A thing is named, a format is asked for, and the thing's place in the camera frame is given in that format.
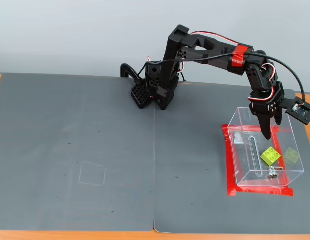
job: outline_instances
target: transparent plastic box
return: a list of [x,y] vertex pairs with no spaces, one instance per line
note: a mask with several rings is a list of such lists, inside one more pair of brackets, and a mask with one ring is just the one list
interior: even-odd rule
[[[284,111],[280,126],[271,119],[270,140],[263,136],[257,117],[244,107],[236,110],[228,125],[228,134],[238,186],[284,187],[304,173],[291,120]],[[275,151],[265,153],[270,147]],[[273,156],[276,152],[280,157],[270,166],[261,157],[264,153]]]

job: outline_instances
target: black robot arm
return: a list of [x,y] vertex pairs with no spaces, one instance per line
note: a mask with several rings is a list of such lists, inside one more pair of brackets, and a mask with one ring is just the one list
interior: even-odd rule
[[303,99],[285,98],[283,85],[278,81],[274,63],[270,61],[274,58],[263,51],[254,51],[249,45],[238,42],[234,42],[237,46],[230,45],[188,32],[188,28],[177,26],[168,37],[163,61],[149,61],[145,64],[145,79],[141,79],[129,65],[122,64],[121,77],[130,75],[135,79],[136,85],[131,96],[139,108],[142,109],[154,101],[165,110],[174,98],[181,62],[197,62],[241,76],[246,73],[252,89],[248,98],[249,108],[258,118],[261,132],[266,139],[271,138],[271,118],[274,117],[280,125],[283,109],[287,109],[286,113],[308,125],[310,104],[305,101],[304,90]]

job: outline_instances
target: gray table surface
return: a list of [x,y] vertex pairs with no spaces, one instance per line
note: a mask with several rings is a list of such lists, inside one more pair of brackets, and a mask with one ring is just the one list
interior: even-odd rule
[[295,196],[230,197],[222,124],[248,106],[250,89],[180,84],[161,111],[138,109],[132,85],[116,77],[2,76],[0,230],[310,233],[302,124],[292,122],[305,168],[291,185]]
[[0,230],[154,228],[154,108],[134,105],[132,85],[1,77]]
[[[162,233],[310,234],[310,143],[292,120],[305,173],[294,197],[238,192],[227,195],[222,131],[249,87],[178,86],[166,111],[155,106],[155,222]],[[286,96],[295,93],[287,90]]]

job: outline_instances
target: white wall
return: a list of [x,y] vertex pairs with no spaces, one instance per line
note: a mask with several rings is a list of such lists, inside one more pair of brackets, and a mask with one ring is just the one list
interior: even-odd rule
[[[310,0],[0,0],[0,73],[119,76],[163,59],[178,24],[219,33],[291,66],[310,92]],[[294,77],[276,65],[284,88]],[[249,85],[187,63],[188,81]]]

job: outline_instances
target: green lego brick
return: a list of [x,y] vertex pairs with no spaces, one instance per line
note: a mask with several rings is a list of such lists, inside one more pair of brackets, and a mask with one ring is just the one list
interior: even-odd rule
[[275,163],[281,155],[272,147],[267,149],[260,158],[264,160],[265,163],[267,163],[268,166],[271,166],[273,163]]
[[289,147],[284,155],[284,159],[286,163],[293,166],[300,160],[300,155],[296,150]]

